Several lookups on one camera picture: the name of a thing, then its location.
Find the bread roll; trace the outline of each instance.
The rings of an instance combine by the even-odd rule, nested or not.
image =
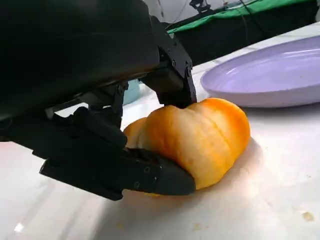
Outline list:
[[[196,189],[202,189],[220,181],[245,150],[250,126],[235,104],[208,98],[185,109],[157,109],[130,124],[124,133],[128,148],[169,158],[193,176]]]

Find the robotic arm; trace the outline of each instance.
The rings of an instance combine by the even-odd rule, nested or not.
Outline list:
[[[207,3],[207,0],[191,0],[189,5],[197,10],[199,14],[204,13],[211,8],[211,5]]]
[[[40,173],[111,200],[123,189],[195,191],[181,167],[126,148],[124,91],[139,78],[159,102],[195,103],[192,61],[141,0],[4,0],[0,140],[44,159]],[[74,114],[56,111],[80,102]]]

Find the purple plate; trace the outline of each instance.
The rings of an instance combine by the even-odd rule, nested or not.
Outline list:
[[[207,71],[201,84],[212,97],[242,107],[320,102],[320,36],[233,58]]]

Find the white table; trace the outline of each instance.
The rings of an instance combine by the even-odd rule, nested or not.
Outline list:
[[[253,44],[193,69],[198,100],[204,72],[236,56],[320,35],[320,23]],[[123,126],[158,108],[144,96],[125,106]],[[213,187],[184,197],[126,192],[112,202],[38,174],[43,160],[0,144],[0,239],[4,240],[318,240],[320,104],[247,109],[252,140]]]

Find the golden brown crust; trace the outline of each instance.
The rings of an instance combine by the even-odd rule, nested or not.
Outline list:
[[[179,109],[166,106],[129,125],[129,148],[162,154],[186,169],[201,189],[217,183],[246,148],[250,126],[233,103],[209,98]]]

